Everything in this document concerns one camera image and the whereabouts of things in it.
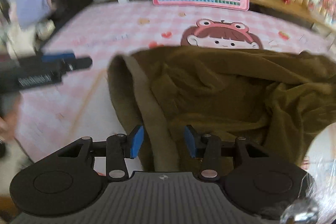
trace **cartoon girl face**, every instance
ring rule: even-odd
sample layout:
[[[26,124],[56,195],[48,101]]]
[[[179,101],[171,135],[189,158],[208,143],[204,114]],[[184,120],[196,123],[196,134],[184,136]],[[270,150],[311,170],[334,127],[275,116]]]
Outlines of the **cartoon girl face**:
[[[184,32],[181,45],[190,44],[212,48],[263,48],[260,39],[249,33],[249,28],[243,23],[201,19],[196,24],[197,26],[190,27]]]

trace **wooden shelf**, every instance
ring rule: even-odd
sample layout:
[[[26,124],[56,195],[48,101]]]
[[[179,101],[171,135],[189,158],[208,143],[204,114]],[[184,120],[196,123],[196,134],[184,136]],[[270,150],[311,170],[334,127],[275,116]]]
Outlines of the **wooden shelf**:
[[[295,3],[285,4],[282,0],[250,0],[250,3],[271,8],[276,11],[298,17],[312,24],[315,23],[322,25],[329,29],[331,32],[336,33],[336,27],[327,25],[322,20],[312,17],[310,15],[310,12],[306,8]]]

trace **crosshair logo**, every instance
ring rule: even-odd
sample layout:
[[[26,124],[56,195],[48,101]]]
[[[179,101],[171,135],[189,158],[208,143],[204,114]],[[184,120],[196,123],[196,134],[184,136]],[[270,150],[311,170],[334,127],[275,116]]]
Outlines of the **crosshair logo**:
[[[166,175],[161,175],[161,176],[159,176],[159,179],[166,180],[166,179],[168,179],[168,176],[166,176]]]

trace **silver rivet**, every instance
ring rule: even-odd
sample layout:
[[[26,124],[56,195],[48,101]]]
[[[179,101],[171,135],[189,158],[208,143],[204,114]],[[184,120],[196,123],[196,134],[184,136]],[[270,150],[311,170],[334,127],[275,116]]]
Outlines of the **silver rivet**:
[[[109,172],[109,176],[114,179],[120,179],[125,176],[125,172],[122,170],[112,170]]]
[[[202,177],[204,178],[215,178],[217,177],[218,173],[215,170],[211,170],[211,169],[207,169],[207,170],[203,170],[201,172]]]

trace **olive brown cloth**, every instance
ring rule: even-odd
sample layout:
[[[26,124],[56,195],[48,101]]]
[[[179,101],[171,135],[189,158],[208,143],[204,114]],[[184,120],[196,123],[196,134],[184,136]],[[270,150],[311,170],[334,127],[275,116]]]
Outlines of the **olive brown cloth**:
[[[158,47],[116,56],[110,96],[122,126],[144,124],[145,170],[193,171],[184,127],[223,141],[247,137],[300,165],[312,140],[336,121],[336,64],[324,56],[267,50]],[[222,159],[223,174],[232,168]]]

